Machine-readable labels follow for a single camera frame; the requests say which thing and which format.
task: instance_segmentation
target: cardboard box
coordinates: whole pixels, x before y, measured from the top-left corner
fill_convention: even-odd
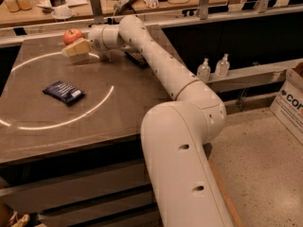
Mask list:
[[[303,78],[292,68],[271,105],[271,111],[303,144]]]

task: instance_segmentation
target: floor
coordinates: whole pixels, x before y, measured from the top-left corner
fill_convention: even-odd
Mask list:
[[[268,107],[230,114],[211,146],[243,226],[303,226],[303,146]]]

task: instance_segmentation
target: pump bottle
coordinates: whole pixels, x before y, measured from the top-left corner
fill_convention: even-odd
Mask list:
[[[224,54],[223,58],[216,65],[215,74],[219,77],[226,77],[229,70],[228,54]]]
[[[208,65],[208,58],[205,58],[205,61],[199,65],[197,70],[197,77],[203,81],[207,82],[210,76],[210,67]]]

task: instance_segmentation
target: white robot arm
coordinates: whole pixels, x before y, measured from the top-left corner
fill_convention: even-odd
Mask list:
[[[166,227],[233,226],[203,144],[223,129],[222,101],[153,40],[136,16],[119,25],[95,26],[88,39],[97,51],[139,51],[173,101],[148,111],[141,141],[160,214]]]

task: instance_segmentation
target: apple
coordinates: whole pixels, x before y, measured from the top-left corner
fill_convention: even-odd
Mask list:
[[[63,34],[63,42],[65,43],[65,45],[72,44],[79,38],[84,38],[84,35],[77,28],[68,29]]]

